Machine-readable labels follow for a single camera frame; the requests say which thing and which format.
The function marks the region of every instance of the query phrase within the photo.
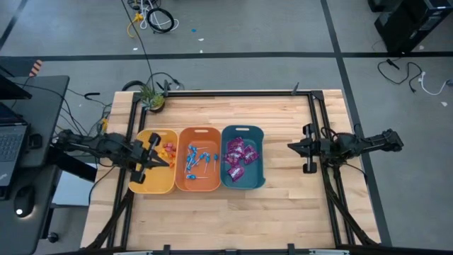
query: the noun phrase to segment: yellow cable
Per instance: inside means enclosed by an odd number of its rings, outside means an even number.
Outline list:
[[[102,119],[102,131],[107,132],[108,120],[106,118]]]
[[[142,15],[142,14],[140,14],[140,13],[136,13],[136,14],[135,14],[134,20],[133,20],[131,23],[129,23],[129,25],[127,26],[127,35],[128,35],[130,38],[134,38],[134,37],[135,37],[135,35],[131,35],[131,34],[130,34],[130,31],[129,31],[129,30],[130,30],[130,26],[131,26],[134,22],[143,21],[143,19],[144,19],[144,18],[143,18],[143,15]]]

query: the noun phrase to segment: purple candy wrapper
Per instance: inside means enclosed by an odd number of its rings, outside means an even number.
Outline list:
[[[228,162],[231,166],[236,166],[239,163],[239,160],[242,158],[242,154],[229,152],[225,155],[225,161]]]
[[[248,145],[244,149],[244,164],[250,164],[251,162],[254,162],[258,157],[260,157],[259,153],[252,146]]]
[[[243,173],[244,173],[244,169],[241,165],[233,166],[230,168],[230,170],[228,170],[228,174],[233,179],[233,182],[236,182],[237,180],[239,180],[243,176]]]
[[[229,141],[228,144],[228,153],[239,153],[241,159],[243,157],[244,147],[242,137],[236,137],[233,140]]]

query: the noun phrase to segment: gray floor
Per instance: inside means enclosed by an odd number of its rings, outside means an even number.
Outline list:
[[[141,31],[148,53],[333,51],[319,0],[162,1],[181,25],[165,35]],[[0,30],[18,5],[6,2],[0,2]],[[369,11],[365,0],[328,0],[328,4],[343,52],[385,51],[373,26],[377,14]],[[420,44],[423,51],[453,51],[452,26],[450,15]],[[126,27],[127,18],[117,1],[29,0],[0,56],[142,54],[138,41],[128,38]],[[393,128],[406,145],[400,153],[371,156],[392,243],[453,249],[453,174],[449,171],[453,88],[429,96],[414,81],[418,91],[413,94],[407,82],[395,86],[379,74],[377,63],[384,60],[344,59],[365,134]],[[401,59],[397,64],[404,71],[408,61],[427,72],[425,85],[430,91],[453,79],[453,58]],[[154,72],[172,74],[187,89],[289,89],[298,81],[301,89],[343,88],[334,58],[167,59],[152,60],[151,65]],[[403,71],[387,66],[383,71],[394,79],[404,76]],[[144,60],[44,62],[39,75],[54,74],[69,75],[69,88],[80,93],[101,92],[99,99],[105,102],[128,81],[146,80],[149,75]],[[71,92],[67,100],[86,128],[101,114],[99,105]],[[68,127],[64,120],[59,125]],[[78,247],[85,217],[78,210],[55,213],[60,220],[52,229],[62,234],[62,241],[41,242],[37,254]],[[68,233],[68,222],[82,227]]]

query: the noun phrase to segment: plant pot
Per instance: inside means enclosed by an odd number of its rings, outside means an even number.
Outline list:
[[[165,107],[165,102],[162,103],[161,106],[159,107],[156,107],[156,108],[150,108],[148,111],[152,112],[152,113],[160,113],[161,111],[164,110],[164,107]]]

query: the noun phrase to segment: plastic bin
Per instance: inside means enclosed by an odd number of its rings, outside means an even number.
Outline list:
[[[156,147],[156,151],[159,153],[164,144],[172,142],[174,146],[178,143],[178,134],[173,130],[167,129],[155,129],[155,130],[143,130],[137,135],[137,139],[143,141],[143,147],[149,148],[148,142],[151,134],[156,132],[162,138],[159,146]],[[168,163],[171,162],[169,158],[163,158]],[[140,194],[167,194],[175,189],[175,175],[176,167],[178,167],[177,158],[174,159],[175,165],[169,166],[158,166],[153,169],[145,169],[145,180],[142,184],[129,182],[129,188],[131,191]]]
[[[220,186],[220,131],[212,127],[188,127],[179,134],[178,142],[178,161],[176,169],[176,185],[182,191],[200,191],[209,192],[214,191]],[[206,149],[199,149],[197,151],[198,157],[207,152],[210,154],[210,162],[207,165],[206,173],[205,159],[200,160],[198,166],[194,166],[189,172],[185,171],[185,165],[187,164],[187,155],[189,145],[197,148],[206,147]],[[217,161],[214,160],[214,154],[219,155]],[[195,180],[187,179],[188,174],[195,174],[197,178]]]
[[[263,138],[264,132],[256,126],[252,125],[230,125],[226,127],[222,132],[222,159],[228,152],[228,142],[236,137],[242,137],[244,141],[244,147],[247,145],[253,146],[255,150],[260,154],[252,163],[246,165],[243,160],[239,163],[244,167],[243,176],[233,182],[233,179],[228,174],[231,166],[228,162],[221,160],[220,163],[220,179],[222,183],[228,188],[238,189],[254,189],[260,188],[264,183],[264,170],[263,170]]]

